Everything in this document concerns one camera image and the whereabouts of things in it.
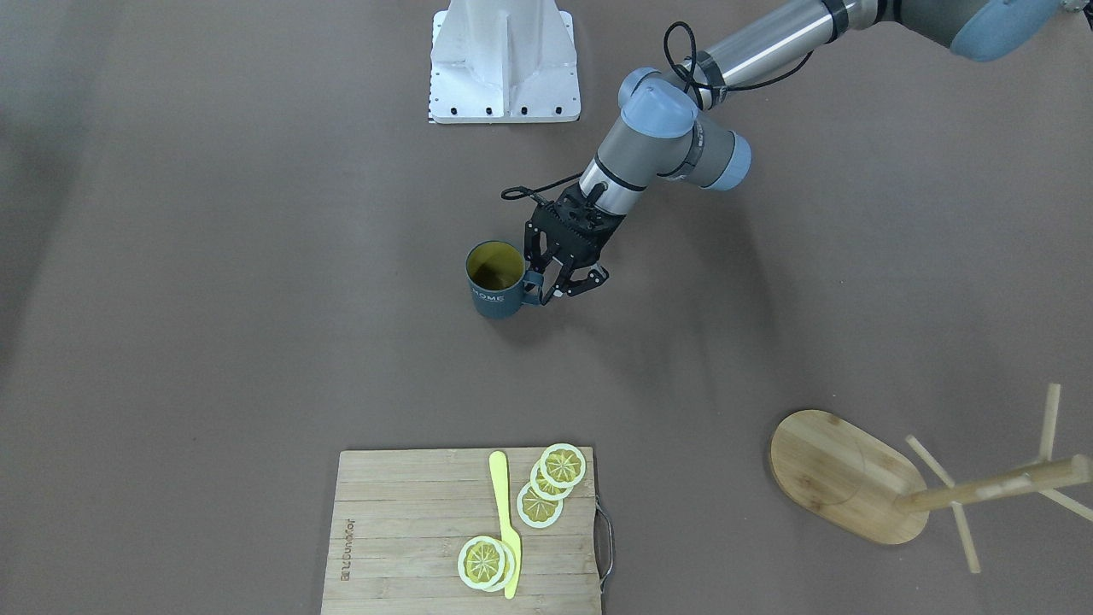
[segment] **wooden base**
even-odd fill
[[[771,469],[798,505],[862,539],[897,545],[917,536],[928,512],[903,513],[893,502],[926,489],[898,451],[823,411],[786,417],[771,438]]]

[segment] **blue mug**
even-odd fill
[[[487,240],[467,255],[467,283],[474,309],[487,319],[507,319],[521,305],[542,305],[543,275],[528,269],[510,243]]]

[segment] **yellow knife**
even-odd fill
[[[490,480],[493,481],[493,497],[497,500],[497,518],[501,520],[501,542],[516,554],[513,578],[505,586],[505,598],[516,595],[516,583],[520,580],[520,535],[513,529],[508,504],[508,458],[503,451],[490,453]]]

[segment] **lime slice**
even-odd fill
[[[550,501],[557,501],[564,499],[573,493],[573,487],[562,489],[548,483],[546,477],[543,476],[543,473],[540,472],[539,469],[539,462],[536,462],[536,464],[531,466],[531,490],[538,494],[540,498]]]
[[[516,497],[520,502],[516,509],[520,513],[520,519],[528,528],[550,528],[562,515],[562,500],[544,500],[539,494],[531,490],[531,483],[520,489],[520,495]]]
[[[553,445],[548,447],[539,466],[543,480],[560,489],[568,489],[585,477],[585,456],[573,445]]]
[[[490,536],[475,536],[459,552],[459,578],[467,587],[484,590],[505,572],[505,547]]]
[[[501,580],[496,584],[482,590],[484,592],[495,592],[505,589],[505,586],[513,580],[513,573],[516,572],[516,554],[505,543],[501,543],[501,548],[505,552],[505,573],[501,576]]]

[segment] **mug handle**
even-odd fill
[[[538,271],[532,271],[528,269],[524,272],[524,277],[520,283],[527,287],[528,284],[534,286],[532,288],[526,289],[524,297],[520,299],[525,305],[542,305],[543,304],[543,274]]]

